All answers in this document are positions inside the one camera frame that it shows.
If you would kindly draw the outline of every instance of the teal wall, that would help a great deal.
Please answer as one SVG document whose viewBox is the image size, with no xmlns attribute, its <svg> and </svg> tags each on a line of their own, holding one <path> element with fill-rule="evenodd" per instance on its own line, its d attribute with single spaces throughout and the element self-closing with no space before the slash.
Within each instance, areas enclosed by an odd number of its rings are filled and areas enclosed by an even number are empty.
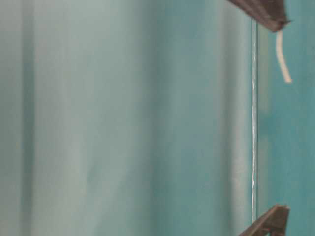
<svg viewBox="0 0 315 236">
<path fill-rule="evenodd" d="M 258 214 L 312 235 L 311 0 L 258 28 Z M 0 1 L 0 235 L 238 235 L 252 221 L 251 20 L 223 0 Z"/>
<path fill-rule="evenodd" d="M 287 1 L 292 20 L 283 52 L 293 84 L 283 82 L 275 35 L 258 30 L 258 211 L 291 207 L 287 235 L 315 234 L 315 2 Z"/>
</svg>

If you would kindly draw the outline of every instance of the teal background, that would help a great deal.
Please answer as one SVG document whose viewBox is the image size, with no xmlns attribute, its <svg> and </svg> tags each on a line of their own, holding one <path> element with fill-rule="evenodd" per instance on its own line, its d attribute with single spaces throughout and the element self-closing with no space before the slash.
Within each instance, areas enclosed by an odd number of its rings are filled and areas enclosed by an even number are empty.
<svg viewBox="0 0 315 236">
<path fill-rule="evenodd" d="M 287 235 L 315 234 L 315 2 L 287 1 L 292 20 L 283 52 L 293 84 L 283 83 L 275 35 L 258 29 L 258 213 L 291 207 Z"/>
<path fill-rule="evenodd" d="M 238 235 L 252 221 L 251 20 L 223 0 L 0 2 L 0 235 Z M 258 214 L 311 235 L 313 12 L 258 28 Z"/>
</svg>

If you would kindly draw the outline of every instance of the white cord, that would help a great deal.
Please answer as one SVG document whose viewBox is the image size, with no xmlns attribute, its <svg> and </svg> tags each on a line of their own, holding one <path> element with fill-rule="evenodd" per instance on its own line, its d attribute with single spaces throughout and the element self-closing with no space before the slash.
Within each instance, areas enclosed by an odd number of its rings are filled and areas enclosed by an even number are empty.
<svg viewBox="0 0 315 236">
<path fill-rule="evenodd" d="M 283 32 L 279 31 L 277 33 L 277 39 L 276 39 L 276 53 L 278 57 L 278 62 L 284 77 L 284 81 L 286 83 L 292 83 L 292 78 L 290 76 L 289 69 L 286 65 L 285 59 L 284 59 L 284 53 L 283 53 Z"/>
</svg>

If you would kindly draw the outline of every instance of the dark bracket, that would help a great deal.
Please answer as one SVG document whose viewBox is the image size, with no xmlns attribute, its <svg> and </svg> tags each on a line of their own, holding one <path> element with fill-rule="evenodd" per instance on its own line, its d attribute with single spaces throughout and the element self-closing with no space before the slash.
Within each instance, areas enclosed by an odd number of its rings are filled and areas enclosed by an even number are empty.
<svg viewBox="0 0 315 236">
<path fill-rule="evenodd" d="M 284 0 L 228 0 L 272 32 L 280 31 L 289 20 Z"/>
<path fill-rule="evenodd" d="M 239 236 L 285 236 L 290 208 L 274 205 Z"/>
</svg>

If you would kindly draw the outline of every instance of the white string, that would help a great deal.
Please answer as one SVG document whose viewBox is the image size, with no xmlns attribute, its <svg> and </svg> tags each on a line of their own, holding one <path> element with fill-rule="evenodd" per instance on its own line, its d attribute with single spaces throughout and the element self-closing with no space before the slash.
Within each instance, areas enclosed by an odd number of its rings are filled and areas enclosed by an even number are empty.
<svg viewBox="0 0 315 236">
<path fill-rule="evenodd" d="M 276 53 L 278 62 L 284 77 L 284 81 L 286 83 L 292 83 L 292 78 L 290 76 L 289 69 L 286 65 L 285 59 L 284 59 L 284 53 L 283 53 L 283 32 L 279 31 L 277 33 L 277 39 L 276 39 Z"/>
</svg>

